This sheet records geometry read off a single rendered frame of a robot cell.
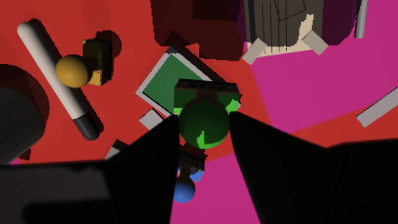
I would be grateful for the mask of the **beige inspection card taped down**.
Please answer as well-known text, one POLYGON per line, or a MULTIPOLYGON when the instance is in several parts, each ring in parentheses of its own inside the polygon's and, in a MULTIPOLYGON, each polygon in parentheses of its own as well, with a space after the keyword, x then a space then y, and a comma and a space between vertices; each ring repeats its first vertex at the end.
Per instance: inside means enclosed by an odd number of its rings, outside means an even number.
POLYGON ((321 39, 323 0, 244 0, 248 50, 242 59, 313 50, 319 56, 328 44, 321 39))

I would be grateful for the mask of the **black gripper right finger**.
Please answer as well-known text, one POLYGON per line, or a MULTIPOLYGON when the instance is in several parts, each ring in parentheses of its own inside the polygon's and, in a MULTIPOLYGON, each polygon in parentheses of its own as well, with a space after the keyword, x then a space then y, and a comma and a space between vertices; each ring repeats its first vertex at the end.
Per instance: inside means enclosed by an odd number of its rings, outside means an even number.
POLYGON ((360 188, 398 181, 398 138, 324 147, 239 111, 229 118, 260 224, 344 224, 360 188))

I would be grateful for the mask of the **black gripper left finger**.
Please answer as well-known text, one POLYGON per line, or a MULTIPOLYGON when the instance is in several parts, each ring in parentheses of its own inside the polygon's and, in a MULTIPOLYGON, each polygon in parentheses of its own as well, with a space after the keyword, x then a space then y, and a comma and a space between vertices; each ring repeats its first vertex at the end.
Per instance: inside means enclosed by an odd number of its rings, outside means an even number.
POLYGON ((168 116, 109 159, 0 165, 0 224, 169 224, 178 122, 168 116))

